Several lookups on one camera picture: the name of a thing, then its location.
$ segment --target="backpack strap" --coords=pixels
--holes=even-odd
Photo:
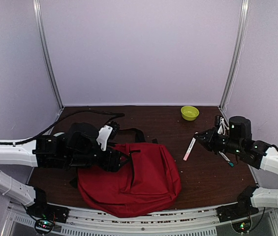
[[[123,132],[123,131],[134,131],[135,132],[135,142],[136,143],[145,143],[146,142],[145,137],[144,137],[144,133],[140,129],[130,128],[130,129],[121,129],[121,130],[119,130],[119,132]]]
[[[72,179],[69,183],[70,183],[71,187],[78,188],[78,178],[77,177]]]
[[[134,177],[135,177],[135,176],[134,176],[134,165],[133,165],[133,159],[132,159],[132,154],[133,154],[134,152],[141,152],[141,150],[132,150],[132,151],[129,151],[129,157],[128,157],[128,159],[129,159],[129,161],[130,161],[131,169],[132,169],[132,179],[131,179],[131,185],[130,185],[130,186],[133,185]]]

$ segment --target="metal frame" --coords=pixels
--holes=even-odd
[[[242,0],[242,11],[239,19],[234,54],[232,58],[231,67],[229,69],[222,100],[219,106],[222,111],[225,111],[227,105],[227,99],[230,96],[230,93],[232,91],[232,85],[235,81],[238,59],[239,59],[240,52],[243,48],[243,41],[244,41],[245,32],[247,28],[249,5],[250,5],[250,0]]]
[[[33,0],[33,5],[34,5],[34,13],[35,13],[36,21],[37,21],[40,42],[41,42],[41,46],[43,49],[43,54],[44,54],[44,59],[45,59],[45,64],[46,64],[49,80],[50,80],[54,95],[56,97],[57,104],[58,104],[59,108],[62,109],[63,103],[62,103],[60,93],[59,93],[59,90],[57,87],[55,75],[54,75],[54,72],[53,72],[53,69],[51,66],[50,56],[49,56],[49,52],[48,52],[44,24],[43,24],[42,15],[41,15],[40,0]]]
[[[184,236],[184,235],[217,235],[217,226],[230,224],[220,223],[217,217],[218,206],[202,207],[187,210],[166,210],[154,212],[136,218],[116,218],[103,211],[69,207],[70,213],[66,224],[57,223],[54,233],[64,236]],[[278,236],[278,210],[267,209],[274,233]],[[248,219],[244,217],[234,222]],[[33,227],[34,221],[26,215],[22,206],[10,203],[0,236],[9,236],[13,223]]]

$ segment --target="white plastic bracket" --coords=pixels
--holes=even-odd
[[[225,135],[226,131],[229,130],[229,127],[225,123],[225,119],[223,117],[220,118],[219,128],[217,130],[218,134]]]
[[[102,151],[106,151],[107,141],[108,141],[109,136],[112,131],[113,131],[113,128],[108,125],[105,125],[104,127],[102,127],[100,129],[99,136],[96,140],[97,140],[98,144],[100,144],[100,148]]]
[[[33,187],[25,185],[0,170],[0,192],[25,206],[34,204],[36,192]]]
[[[253,207],[278,208],[278,189],[257,188],[250,200]]]
[[[0,145],[0,164],[37,167],[36,155],[32,153],[36,149],[36,141],[15,145],[18,141],[20,140],[0,140],[13,143],[13,145]]]

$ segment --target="black strap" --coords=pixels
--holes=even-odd
[[[71,187],[78,188],[78,178],[77,177],[72,179],[69,183],[70,183]]]
[[[144,133],[137,129],[137,128],[130,128],[130,129],[121,129],[120,131],[134,131],[135,132],[135,142],[136,143],[145,143]]]
[[[107,146],[115,147],[117,143],[115,142],[107,142]]]
[[[141,152],[141,150],[131,150],[131,151],[129,151],[129,161],[131,163],[131,168],[132,168],[132,180],[131,180],[131,185],[130,185],[131,187],[133,185],[134,178],[135,178],[135,175],[134,175],[134,165],[133,165],[133,159],[132,159],[132,154],[134,152]]]

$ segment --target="red backpack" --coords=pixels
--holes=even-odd
[[[117,144],[130,156],[118,172],[98,166],[78,169],[78,189],[92,208],[116,217],[135,217],[169,208],[181,190],[176,163],[164,145]]]

